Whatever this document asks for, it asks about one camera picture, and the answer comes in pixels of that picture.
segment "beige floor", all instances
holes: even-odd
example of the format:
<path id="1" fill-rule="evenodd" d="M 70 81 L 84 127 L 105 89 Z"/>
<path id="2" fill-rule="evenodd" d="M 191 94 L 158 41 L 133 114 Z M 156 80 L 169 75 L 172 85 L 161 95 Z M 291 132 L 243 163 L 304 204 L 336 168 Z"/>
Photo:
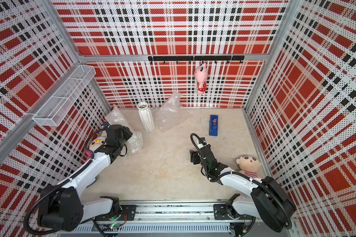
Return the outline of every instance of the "beige floor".
<path id="1" fill-rule="evenodd" d="M 236 189 L 210 183 L 200 173 L 200 165 L 190 163 L 194 146 L 190 134 L 204 136 L 218 162 L 239 170 L 241 155 L 257 156 L 241 109 L 188 109 L 192 117 L 162 133 L 143 130 L 137 110 L 121 110 L 135 131 L 142 131 L 142 151 L 128 158 L 118 157 L 105 168 L 97 181 L 83 192 L 82 201 L 102 195 L 120 200 L 228 199 Z M 209 116 L 219 116 L 218 136 L 209 136 Z"/>

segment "wall-mounted wire basket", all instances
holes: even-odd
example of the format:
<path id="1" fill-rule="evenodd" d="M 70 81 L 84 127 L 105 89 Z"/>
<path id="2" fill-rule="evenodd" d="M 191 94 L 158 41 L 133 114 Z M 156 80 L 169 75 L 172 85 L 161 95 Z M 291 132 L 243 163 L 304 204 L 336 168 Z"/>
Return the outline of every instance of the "wall-mounted wire basket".
<path id="1" fill-rule="evenodd" d="M 59 126 L 84 88 L 95 76 L 95 68 L 88 65 L 74 66 L 75 70 L 33 116 L 40 126 Z"/>

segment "bubble wrap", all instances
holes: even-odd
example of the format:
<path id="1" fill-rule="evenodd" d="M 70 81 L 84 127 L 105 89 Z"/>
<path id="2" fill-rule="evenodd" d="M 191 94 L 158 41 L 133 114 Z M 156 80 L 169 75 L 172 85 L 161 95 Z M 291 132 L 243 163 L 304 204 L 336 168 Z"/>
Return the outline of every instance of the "bubble wrap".
<path id="1" fill-rule="evenodd" d="M 178 91 L 174 92 L 156 112 L 156 125 L 163 132 L 180 125 L 191 117 L 191 114 L 180 102 L 181 96 L 182 94 Z"/>
<path id="2" fill-rule="evenodd" d="M 125 156 L 126 158 L 128 158 L 128 154 L 134 154 L 138 151 L 141 151 L 143 145 L 142 133 L 133 131 L 118 107 L 114 106 L 114 109 L 107 116 L 105 116 L 105 120 L 111 125 L 120 124 L 122 126 L 128 127 L 129 130 L 133 133 L 132 137 L 125 142 L 125 145 L 127 145 L 128 149 L 127 155 Z"/>

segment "plaid wall panel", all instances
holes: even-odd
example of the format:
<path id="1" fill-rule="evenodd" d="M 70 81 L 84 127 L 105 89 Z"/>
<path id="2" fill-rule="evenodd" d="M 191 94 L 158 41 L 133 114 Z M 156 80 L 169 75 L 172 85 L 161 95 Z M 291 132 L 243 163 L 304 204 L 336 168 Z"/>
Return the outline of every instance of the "plaid wall panel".
<path id="1" fill-rule="evenodd" d="M 261 54 L 283 1 L 52 0 L 83 55 Z"/>
<path id="2" fill-rule="evenodd" d="M 23 220 L 48 184 L 73 173 L 83 144 L 104 121 L 105 109 L 88 85 L 58 127 L 35 125 L 0 165 L 0 236 L 27 236 Z M 37 227 L 37 213 L 31 226 Z"/>
<path id="3" fill-rule="evenodd" d="M 248 111 L 307 236 L 356 236 L 356 1 L 302 1 Z"/>
<path id="4" fill-rule="evenodd" d="M 0 141 L 75 62 L 38 1 L 0 1 Z"/>
<path id="5" fill-rule="evenodd" d="M 173 92 L 187 107 L 244 107 L 262 61 L 207 62 L 207 90 L 197 95 L 194 71 L 200 62 L 93 62 L 95 79 L 111 105 L 136 107 L 146 101 L 160 107 Z"/>

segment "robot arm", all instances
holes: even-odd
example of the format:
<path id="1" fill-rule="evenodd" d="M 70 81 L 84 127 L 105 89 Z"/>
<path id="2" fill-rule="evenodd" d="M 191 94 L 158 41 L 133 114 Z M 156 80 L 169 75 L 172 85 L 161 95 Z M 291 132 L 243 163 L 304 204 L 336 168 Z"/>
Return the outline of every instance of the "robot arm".
<path id="1" fill-rule="evenodd" d="M 89 220 L 101 214 L 112 213 L 120 215 L 119 199 L 103 197 L 104 199 L 81 203 L 80 196 L 84 189 L 95 181 L 95 177 L 104 168 L 112 164 L 120 155 L 125 142 L 132 136 L 128 127 L 109 125 L 104 123 L 101 129 L 92 134 L 85 143 L 85 150 L 90 158 L 78 168 L 71 176 L 57 185 L 48 185 L 41 191 L 41 196 L 28 211 L 24 219 L 24 228 L 30 234 L 50 234 L 58 230 L 72 231 L 82 221 Z M 106 131 L 107 137 L 98 137 L 87 149 L 87 143 L 96 133 Z M 39 206 L 37 224 L 52 230 L 38 231 L 29 226 L 29 217 L 34 209 Z"/>
<path id="2" fill-rule="evenodd" d="M 280 232 L 284 227 L 291 229 L 290 217 L 296 211 L 296 206 L 272 177 L 250 178 L 236 172 L 215 159 L 211 145 L 207 144 L 204 138 L 196 134 L 191 134 L 190 138 L 197 149 L 197 151 L 190 150 L 191 162 L 202 165 L 204 176 L 210 182 L 231 186 L 248 196 L 235 194 L 226 203 L 224 214 L 231 219 L 237 219 L 243 214 L 260 217 L 276 232 Z"/>

